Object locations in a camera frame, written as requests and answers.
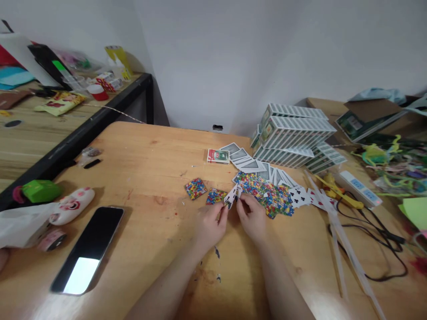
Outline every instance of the green object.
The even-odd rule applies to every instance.
[[[50,180],[33,180],[22,186],[23,194],[32,202],[49,202],[61,195],[61,189]]]
[[[403,199],[399,208],[419,230],[427,230],[427,197]]]
[[[65,70],[65,67],[58,60],[52,60],[52,63],[58,70]]]

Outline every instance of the power strip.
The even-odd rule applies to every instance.
[[[378,198],[370,189],[365,187],[363,183],[357,180],[351,173],[348,171],[343,171],[334,175],[335,181],[346,191],[350,191],[354,196],[362,202],[367,208],[373,208],[383,201]]]

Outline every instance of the phone screen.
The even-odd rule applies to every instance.
[[[120,208],[98,208],[52,283],[51,291],[83,294],[123,216]]]

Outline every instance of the plastic bag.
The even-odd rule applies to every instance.
[[[89,58],[82,52],[65,49],[54,49],[54,52],[70,69],[78,72],[95,72],[103,67],[103,64]]]

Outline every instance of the small bag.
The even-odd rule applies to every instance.
[[[52,99],[45,104],[35,106],[34,111],[46,111],[54,116],[60,116],[68,112],[85,100],[85,96],[79,93],[66,91],[58,92]]]

